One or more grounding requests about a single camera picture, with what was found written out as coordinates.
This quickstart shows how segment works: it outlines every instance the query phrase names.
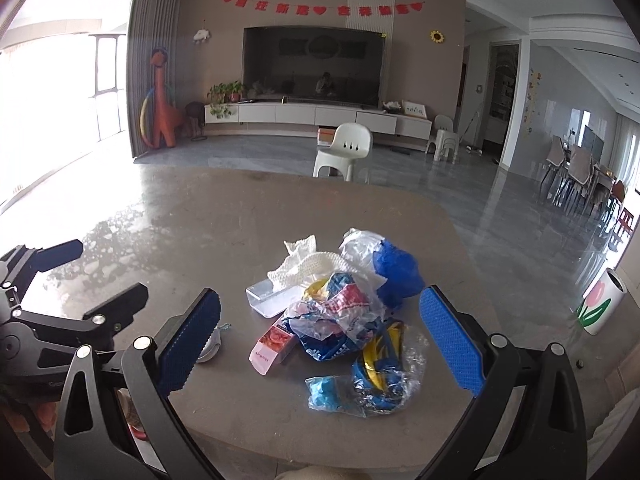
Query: small cardboard box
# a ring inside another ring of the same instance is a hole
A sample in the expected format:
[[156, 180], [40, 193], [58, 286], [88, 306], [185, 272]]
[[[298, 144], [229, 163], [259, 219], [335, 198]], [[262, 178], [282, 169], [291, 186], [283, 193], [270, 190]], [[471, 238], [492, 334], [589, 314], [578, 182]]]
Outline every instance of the small cardboard box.
[[266, 375], [272, 365], [281, 363], [298, 342], [297, 336], [282, 324], [283, 319], [284, 315], [271, 325], [249, 354], [249, 361], [261, 375]]
[[318, 145], [330, 146], [334, 142], [335, 128], [318, 128]]

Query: pink box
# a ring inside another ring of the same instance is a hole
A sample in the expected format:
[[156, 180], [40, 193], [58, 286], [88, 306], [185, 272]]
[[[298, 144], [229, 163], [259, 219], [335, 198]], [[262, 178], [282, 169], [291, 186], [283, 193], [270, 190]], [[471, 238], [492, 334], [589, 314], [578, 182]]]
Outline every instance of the pink box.
[[283, 319], [284, 315], [271, 325], [249, 354], [249, 361], [261, 375], [266, 375], [271, 365], [281, 363], [298, 342], [294, 334], [287, 332]]

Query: potted plant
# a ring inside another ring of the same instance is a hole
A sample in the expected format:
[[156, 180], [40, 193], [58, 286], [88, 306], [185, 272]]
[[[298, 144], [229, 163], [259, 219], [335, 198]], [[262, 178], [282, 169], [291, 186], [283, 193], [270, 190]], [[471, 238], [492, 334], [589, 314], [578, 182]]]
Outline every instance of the potted plant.
[[233, 81], [226, 86], [226, 90], [228, 91], [229, 101], [232, 103], [237, 103], [242, 97], [242, 91], [244, 91], [245, 86], [240, 81]]
[[212, 86], [207, 92], [207, 99], [209, 100], [209, 111], [211, 115], [217, 119], [223, 119], [231, 115], [228, 105], [225, 103], [226, 94], [228, 92], [228, 85], [220, 83]]

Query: sunflower decoration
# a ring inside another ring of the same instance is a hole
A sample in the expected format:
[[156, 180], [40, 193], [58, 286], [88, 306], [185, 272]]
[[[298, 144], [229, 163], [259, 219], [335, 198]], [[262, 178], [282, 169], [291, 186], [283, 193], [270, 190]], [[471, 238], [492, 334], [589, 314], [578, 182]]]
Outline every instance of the sunflower decoration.
[[442, 34], [439, 30], [431, 31], [431, 41], [433, 43], [443, 43], [444, 42], [444, 34]]

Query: tv cabinet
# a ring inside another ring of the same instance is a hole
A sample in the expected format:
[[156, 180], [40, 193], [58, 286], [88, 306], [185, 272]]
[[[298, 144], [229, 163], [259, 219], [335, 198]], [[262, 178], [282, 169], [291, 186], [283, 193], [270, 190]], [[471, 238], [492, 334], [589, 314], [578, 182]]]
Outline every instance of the tv cabinet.
[[[363, 124], [383, 137], [413, 137], [427, 140], [431, 133], [431, 121], [404, 115], [387, 114], [380, 110], [362, 110], [345, 106], [301, 103], [240, 103], [229, 104], [230, 115], [216, 118], [205, 108], [207, 124], [263, 123], [263, 124], [300, 124], [309, 126], [338, 127], [343, 123]], [[420, 144], [415, 149], [424, 149]]]

